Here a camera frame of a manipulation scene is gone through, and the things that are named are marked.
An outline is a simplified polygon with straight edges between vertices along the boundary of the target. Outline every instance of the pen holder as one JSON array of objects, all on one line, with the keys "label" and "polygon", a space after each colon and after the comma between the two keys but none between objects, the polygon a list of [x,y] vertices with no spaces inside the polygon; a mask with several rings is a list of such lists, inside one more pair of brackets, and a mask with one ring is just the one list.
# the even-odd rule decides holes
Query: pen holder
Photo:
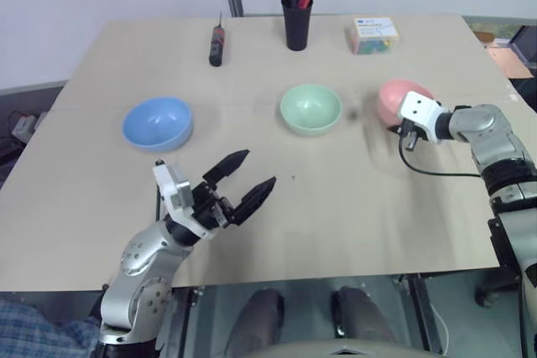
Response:
[{"label": "pen holder", "polygon": [[308,44],[308,29],[313,0],[307,8],[291,8],[290,0],[282,0],[285,20],[285,38],[287,47],[291,50],[303,50]]}]

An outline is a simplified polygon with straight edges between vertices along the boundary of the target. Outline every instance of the table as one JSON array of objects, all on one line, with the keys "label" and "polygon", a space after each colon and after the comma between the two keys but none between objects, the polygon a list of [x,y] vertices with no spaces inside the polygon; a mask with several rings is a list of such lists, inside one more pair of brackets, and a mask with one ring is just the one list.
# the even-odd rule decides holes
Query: table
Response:
[{"label": "table", "polygon": [[[281,18],[227,20],[221,68],[207,63],[211,20],[109,25],[0,192],[0,289],[99,288],[153,220],[155,159],[178,162],[196,184],[242,148],[252,152],[220,194],[236,204],[272,175],[274,191],[240,228],[199,242],[176,286],[498,265],[482,181],[406,169],[397,138],[376,118],[375,94],[404,76],[448,106],[497,103],[537,156],[533,111],[456,15],[394,16],[400,47],[367,56],[346,46],[350,20],[313,17],[301,53],[284,47]],[[297,137],[278,116],[281,95],[304,82],[343,100],[341,121],[324,137]],[[123,141],[122,119],[161,95],[190,103],[194,133],[172,153],[138,151]],[[420,143],[410,158],[424,169],[475,171],[461,143]]]}]

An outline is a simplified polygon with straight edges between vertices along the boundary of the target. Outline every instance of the screwdriver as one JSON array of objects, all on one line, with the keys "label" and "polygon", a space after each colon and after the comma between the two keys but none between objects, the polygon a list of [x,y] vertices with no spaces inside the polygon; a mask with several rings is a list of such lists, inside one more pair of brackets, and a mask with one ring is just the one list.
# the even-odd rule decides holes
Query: screwdriver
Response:
[{"label": "screwdriver", "polygon": [[222,12],[220,12],[220,20],[218,25],[212,30],[211,52],[209,53],[209,63],[213,66],[222,64],[222,52],[224,50],[224,39],[226,33],[222,28]]}]

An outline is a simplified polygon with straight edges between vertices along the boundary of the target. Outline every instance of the robotic arm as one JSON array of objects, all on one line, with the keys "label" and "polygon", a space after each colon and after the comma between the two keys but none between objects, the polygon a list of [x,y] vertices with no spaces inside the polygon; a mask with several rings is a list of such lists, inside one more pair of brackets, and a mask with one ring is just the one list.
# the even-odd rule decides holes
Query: robotic arm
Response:
[{"label": "robotic arm", "polygon": [[507,118],[493,105],[458,106],[450,112],[413,91],[398,115],[403,118],[401,135],[410,135],[413,146],[418,137],[470,144],[495,217],[488,223],[494,251],[501,265],[521,276],[537,327],[537,170]]},{"label": "robotic arm", "polygon": [[200,239],[211,239],[219,227],[240,226],[265,201],[276,178],[251,189],[234,208],[216,193],[216,184],[232,174],[248,150],[225,157],[203,175],[194,189],[178,170],[154,167],[168,215],[138,233],[125,247],[119,273],[104,294],[102,325],[94,358],[149,358],[155,351],[166,302],[180,264]]}]

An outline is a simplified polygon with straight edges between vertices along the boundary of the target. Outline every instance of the small box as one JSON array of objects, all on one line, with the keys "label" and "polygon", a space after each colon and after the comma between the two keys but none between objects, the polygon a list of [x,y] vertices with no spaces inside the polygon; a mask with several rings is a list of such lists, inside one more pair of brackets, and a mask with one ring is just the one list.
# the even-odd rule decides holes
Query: small box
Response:
[{"label": "small box", "polygon": [[390,17],[354,18],[352,25],[352,52],[377,54],[391,50],[399,41],[399,34]]}]

